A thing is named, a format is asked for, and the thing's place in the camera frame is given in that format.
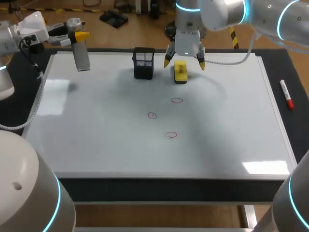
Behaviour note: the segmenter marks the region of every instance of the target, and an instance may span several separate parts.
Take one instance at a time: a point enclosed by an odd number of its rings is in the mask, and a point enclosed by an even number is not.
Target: white cylinder
[[[62,41],[60,41],[60,45],[62,47],[70,46],[71,45],[71,40],[70,39],[62,40]]]
[[[273,202],[273,219],[280,232],[309,230],[309,152],[278,190]]]
[[[6,69],[6,66],[0,59],[0,101],[10,97],[14,93],[14,85]]]
[[[198,0],[201,17],[209,30],[221,30],[245,22],[246,0]]]
[[[252,0],[250,23],[255,30],[300,45],[309,45],[308,3],[299,0]]]
[[[175,25],[183,32],[194,32],[204,28],[197,0],[176,1]]]
[[[69,194],[20,136],[0,131],[0,231],[72,232]]]

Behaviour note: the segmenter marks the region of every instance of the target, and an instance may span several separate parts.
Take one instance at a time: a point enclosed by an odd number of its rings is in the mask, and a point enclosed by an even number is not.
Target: wooden floor
[[[30,0],[21,1],[21,5]],[[86,0],[87,4],[96,0]],[[107,10],[113,0],[102,0],[97,7]],[[28,7],[84,8],[82,0],[39,0]],[[87,46],[93,48],[134,48],[136,46],[166,49],[169,40],[164,35],[165,25],[174,20],[174,15],[162,15],[159,20],[152,20],[147,15],[127,14],[129,23],[120,29],[114,29],[99,21],[100,13],[43,12],[47,24],[65,22],[70,17],[79,17],[86,22],[84,31],[91,32]],[[15,15],[0,12],[0,20],[16,23]],[[240,48],[248,48],[253,30],[249,26],[235,27]],[[209,32],[203,41],[206,48],[233,48],[229,31]],[[262,36],[255,43],[255,48],[279,48]],[[309,56],[290,53],[294,66],[304,88],[309,94],[308,60]],[[256,206],[258,219],[269,206]],[[241,221],[235,205],[78,205],[77,226],[103,227],[224,227],[239,228]]]

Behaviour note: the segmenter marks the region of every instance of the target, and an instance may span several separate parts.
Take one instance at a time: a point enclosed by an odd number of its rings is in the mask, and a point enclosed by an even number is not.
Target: whiteboard
[[[296,161],[262,59],[237,66],[154,56],[153,80],[134,79],[131,53],[51,57],[39,111],[23,136],[59,178],[285,179]],[[234,62],[244,54],[207,54]]]

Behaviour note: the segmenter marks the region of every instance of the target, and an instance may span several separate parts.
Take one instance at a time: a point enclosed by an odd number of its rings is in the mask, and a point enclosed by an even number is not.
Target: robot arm
[[[71,45],[77,70],[89,70],[90,62],[84,40],[90,33],[82,32],[82,26],[83,23],[79,18],[71,18],[63,24],[46,26],[41,12],[34,12],[18,25],[2,21],[0,22],[0,56],[16,53],[23,47],[28,47],[31,53],[39,53],[44,50],[44,42],[63,47]],[[31,60],[30,62],[40,72],[37,65]],[[9,73],[0,61],[0,101],[13,93],[14,86]]]
[[[0,154],[0,231],[73,232],[73,201],[35,149],[0,130]]]
[[[209,30],[250,24],[261,34],[308,46],[308,4],[299,0],[198,0]]]
[[[175,24],[175,44],[168,48],[165,67],[177,53],[197,56],[204,69],[204,47],[199,39],[203,27],[222,30],[249,24],[261,34],[309,45],[308,4],[299,0],[176,0]]]

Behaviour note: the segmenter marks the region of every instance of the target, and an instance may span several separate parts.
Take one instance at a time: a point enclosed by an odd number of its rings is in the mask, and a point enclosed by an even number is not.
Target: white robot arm
[[[176,0],[175,42],[168,47],[166,67],[175,53],[196,56],[205,67],[199,30],[222,30],[249,24],[258,33],[308,46],[309,7],[299,0]]]
[[[290,0],[177,0],[175,42],[167,50],[165,66],[175,53],[197,56],[205,66],[204,47],[199,30],[220,30],[241,23],[282,40],[308,45],[309,8]],[[33,45],[47,40],[42,23],[36,24]],[[18,51],[23,37],[14,27],[0,27],[0,52]],[[24,36],[36,34],[26,30]],[[13,86],[0,68],[0,93],[12,94]],[[272,208],[254,229],[255,232],[305,232],[309,230],[309,153],[278,190]],[[21,137],[0,131],[0,231],[4,232],[71,232],[75,225],[74,205],[39,154]]]
[[[23,47],[27,47],[29,53],[42,52],[44,42],[63,47],[71,45],[77,70],[89,70],[90,62],[84,40],[90,33],[82,32],[82,25],[83,23],[79,18],[71,18],[64,24],[49,27],[46,26],[41,12],[34,12],[19,22],[18,25],[11,25],[9,21],[2,21],[0,22],[0,56],[22,51]],[[64,28],[66,34],[61,36],[49,35],[59,28]],[[42,72],[37,65],[33,62],[31,62],[31,65],[40,72],[42,77]],[[13,93],[13,83],[6,66],[0,60],[0,101]]]

